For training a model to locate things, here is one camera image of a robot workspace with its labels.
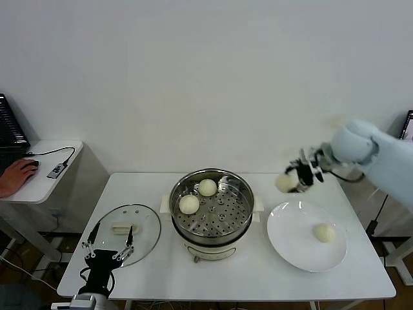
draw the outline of white plate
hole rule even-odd
[[[314,236],[314,227],[321,223],[329,223],[336,229],[333,242],[323,243]],[[267,232],[274,249],[288,263],[306,271],[335,268],[347,253],[344,230],[326,210],[309,202],[278,205],[268,217]]]

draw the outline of glass lid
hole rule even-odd
[[[122,205],[101,218],[93,244],[94,249],[125,249],[130,228],[133,230],[134,252],[123,262],[122,267],[142,260],[155,247],[161,235],[161,220],[150,207],[140,204]]]

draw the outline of person's arm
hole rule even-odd
[[[6,168],[5,173],[0,176],[0,198],[8,197],[17,192],[20,187],[29,179],[29,177],[36,174],[36,166],[27,166],[34,160],[17,160]]]

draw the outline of floor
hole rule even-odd
[[[3,235],[0,232],[0,253],[3,252],[3,249],[9,243],[9,239],[7,236]],[[77,237],[65,237],[63,240],[59,250],[64,252],[73,252],[79,238]],[[379,255],[382,254],[382,246],[380,243],[375,243],[374,247]],[[14,245],[12,250],[17,253],[23,263],[24,269],[30,271],[31,273],[34,271],[37,262],[40,261],[41,253],[33,247],[28,242],[25,242],[22,245]],[[21,266],[21,261],[19,258],[11,253],[7,256],[12,263]],[[413,272],[413,254],[405,258],[405,263],[407,267]],[[57,287],[63,273],[65,271],[64,266],[60,266],[57,264],[52,264],[49,266],[49,270],[46,271],[46,274],[43,278],[44,281],[48,282],[51,286]],[[387,300],[385,304],[386,310],[407,310],[413,309],[413,287],[407,287],[403,285],[399,275],[397,274],[396,270],[389,267],[387,268],[387,272],[390,275],[390,278],[393,281],[397,289],[397,296],[391,300]],[[45,304],[51,304],[52,302],[64,302],[68,301],[66,298],[62,298],[57,293],[50,288],[48,288],[45,284],[42,284],[39,281],[33,281],[30,279],[29,276],[22,274],[21,272],[11,270],[6,267],[5,263],[0,263],[0,284],[15,284],[15,283],[22,283],[27,287],[31,288]],[[125,302],[121,300],[114,300],[115,305],[118,306],[119,309],[123,309],[125,306]],[[329,306],[329,302],[320,302],[319,308],[320,310],[327,309]],[[244,303],[240,302],[236,304],[235,302],[163,302],[159,304],[159,302],[134,302],[132,304],[132,309],[142,309],[142,310],[235,310],[238,306],[239,310],[248,309],[248,310],[264,310],[264,309],[282,309],[282,310],[309,310],[310,306],[306,302],[294,302],[294,303]],[[372,300],[366,301],[362,304],[353,308],[354,310],[380,310],[384,309],[383,301],[382,300]]]

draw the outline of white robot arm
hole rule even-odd
[[[286,170],[288,174],[296,169],[299,178],[289,191],[303,192],[313,184],[313,175],[323,181],[321,172],[344,165],[354,165],[376,187],[413,210],[413,145],[364,121],[341,127],[330,143],[312,149],[308,160],[301,151],[300,159]]]

